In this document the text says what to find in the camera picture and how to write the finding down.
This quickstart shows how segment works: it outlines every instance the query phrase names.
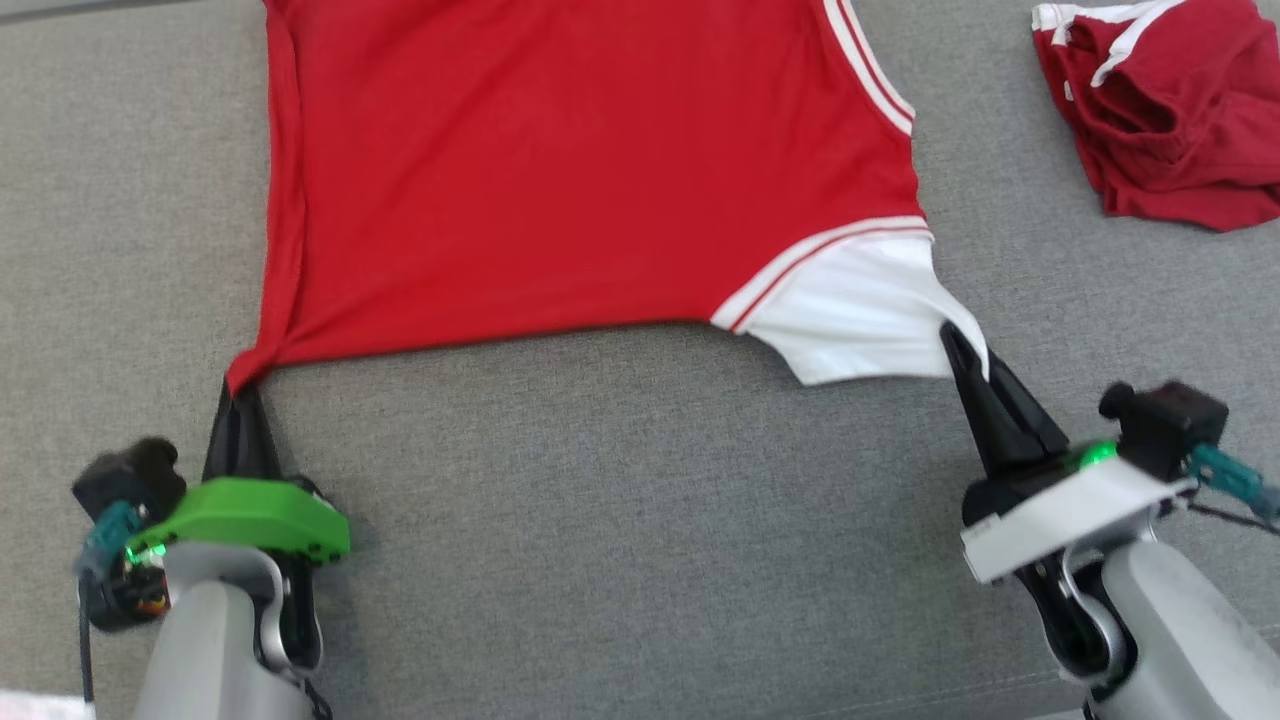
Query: garment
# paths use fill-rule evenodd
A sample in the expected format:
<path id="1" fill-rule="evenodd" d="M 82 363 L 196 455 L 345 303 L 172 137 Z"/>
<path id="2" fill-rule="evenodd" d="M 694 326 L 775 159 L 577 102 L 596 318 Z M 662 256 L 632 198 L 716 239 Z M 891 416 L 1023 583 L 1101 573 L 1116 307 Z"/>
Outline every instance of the garment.
<path id="1" fill-rule="evenodd" d="M 1032 28 L 1108 214 L 1280 218 L 1280 49 L 1252 0 L 1047 4 Z"/>
<path id="2" fill-rule="evenodd" d="M 847 0 L 266 0 L 271 366 L 666 320 L 805 383 L 983 350 Z"/>

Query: red fabric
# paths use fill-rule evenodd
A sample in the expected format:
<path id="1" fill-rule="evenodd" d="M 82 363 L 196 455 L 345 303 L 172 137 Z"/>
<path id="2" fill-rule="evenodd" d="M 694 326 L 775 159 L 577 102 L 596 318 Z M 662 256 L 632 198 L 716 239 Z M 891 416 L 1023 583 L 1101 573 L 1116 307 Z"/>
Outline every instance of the red fabric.
<path id="1" fill-rule="evenodd" d="M 268 261 L 233 392 L 287 364 L 708 322 L 808 236 L 922 215 L 832 0 L 265 4 Z"/>
<path id="2" fill-rule="evenodd" d="M 1065 6 L 1052 8 L 1061 18 Z M 1076 15 L 1065 45 L 1053 44 L 1055 28 L 1034 33 L 1053 101 L 1106 211 L 1220 232 L 1280 218 L 1275 24 L 1252 0 L 1187 0 L 1158 15 L 1133 54 L 1091 87 L 1135 22 Z"/>

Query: green led light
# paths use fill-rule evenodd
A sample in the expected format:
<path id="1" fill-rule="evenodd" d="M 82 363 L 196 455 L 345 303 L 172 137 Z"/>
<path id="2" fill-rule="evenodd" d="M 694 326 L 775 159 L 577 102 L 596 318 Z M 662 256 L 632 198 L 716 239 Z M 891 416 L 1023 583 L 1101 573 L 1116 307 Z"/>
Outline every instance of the green led light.
<path id="1" fill-rule="evenodd" d="M 1080 469 L 1083 470 L 1089 465 L 1097 465 L 1098 462 L 1102 462 L 1107 457 L 1115 457 L 1115 455 L 1116 455 L 1115 441 L 1111 439 L 1102 441 L 1094 445 L 1093 447 L 1085 450 L 1084 454 L 1080 455 Z"/>

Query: green bracket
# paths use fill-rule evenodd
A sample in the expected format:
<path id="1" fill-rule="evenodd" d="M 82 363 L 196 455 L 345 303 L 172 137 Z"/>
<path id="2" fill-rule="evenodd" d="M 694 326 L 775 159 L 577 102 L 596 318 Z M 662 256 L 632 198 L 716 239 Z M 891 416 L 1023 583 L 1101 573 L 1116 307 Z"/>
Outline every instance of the green bracket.
<path id="1" fill-rule="evenodd" d="M 129 538 L 128 550 L 142 553 L 186 539 L 303 555 L 325 564 L 351 552 L 351 525 L 292 483 L 216 478 L 187 491 L 173 515 Z"/>

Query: red stripe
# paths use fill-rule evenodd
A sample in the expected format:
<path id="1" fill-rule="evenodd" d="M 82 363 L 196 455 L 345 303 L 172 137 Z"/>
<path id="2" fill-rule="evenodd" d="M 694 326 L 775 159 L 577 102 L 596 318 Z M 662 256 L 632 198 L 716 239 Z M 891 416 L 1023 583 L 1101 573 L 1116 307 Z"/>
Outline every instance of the red stripe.
<path id="1" fill-rule="evenodd" d="M 902 113 L 902 117 L 906 118 L 908 124 L 914 124 L 915 115 L 913 115 L 906 108 L 899 105 L 897 100 L 893 99 L 893 94 L 890 92 L 888 88 L 881 83 L 879 73 L 876 72 L 876 68 L 879 67 L 879 64 L 876 63 L 876 56 L 872 55 L 870 47 L 863 45 L 861 33 L 858 32 L 856 27 L 854 27 L 854 19 L 849 17 L 849 13 L 851 13 L 852 10 L 847 9 L 845 3 L 840 0 L 837 1 L 840 3 L 840 17 L 845 18 L 845 27 L 849 28 L 849 35 L 850 37 L 854 38 L 854 45 L 858 46 L 858 54 L 863 56 L 863 63 L 867 65 L 868 74 L 872 76 L 872 82 L 876 83 L 876 87 L 881 91 L 881 95 L 884 96 L 884 100 L 888 100 L 888 104 L 892 105 L 895 110 Z"/>
<path id="2" fill-rule="evenodd" d="M 833 238 L 828 240 L 827 242 L 823 242 L 818 247 L 814 247 L 809 252 L 805 252 L 804 255 L 801 255 L 800 258 L 797 258 L 794 263 L 791 263 L 790 265 L 787 265 L 786 270 L 782 270 L 781 273 L 778 273 L 778 277 L 774 278 L 773 282 L 769 283 L 769 287 L 765 287 L 764 292 L 762 292 L 760 295 L 758 295 L 755 297 L 755 300 L 751 301 L 750 305 L 748 305 L 746 310 L 744 310 L 742 314 L 737 316 L 737 320 L 733 323 L 732 327 L 730 327 L 728 332 L 736 333 L 739 331 L 739 328 L 742 327 L 742 323 L 745 323 L 746 319 L 751 316 L 751 313 L 755 311 L 755 307 L 760 302 L 763 302 L 764 299 L 768 297 L 771 292 L 773 292 L 773 288 L 778 287 L 778 283 L 781 283 L 787 275 L 790 275 L 801 263 L 804 263 L 805 260 L 808 260 L 808 259 L 813 258 L 814 255 L 822 252 L 823 250 L 831 247 L 832 243 L 840 242 L 840 241 L 844 241 L 844 240 L 849 240 L 851 237 L 869 234 L 869 233 L 873 233 L 873 232 L 892 232 L 892 231 L 904 231 L 904 232 L 906 232 L 906 231 L 925 231 L 925 232 L 928 232 L 928 229 L 929 229 L 929 227 L 925 225 L 925 224 L 920 224 L 919 227 L 908 227 L 908 228 L 868 228 L 868 229 L 859 231 L 859 232 L 855 232 L 855 233 L 842 234 L 840 237 L 833 237 Z"/>

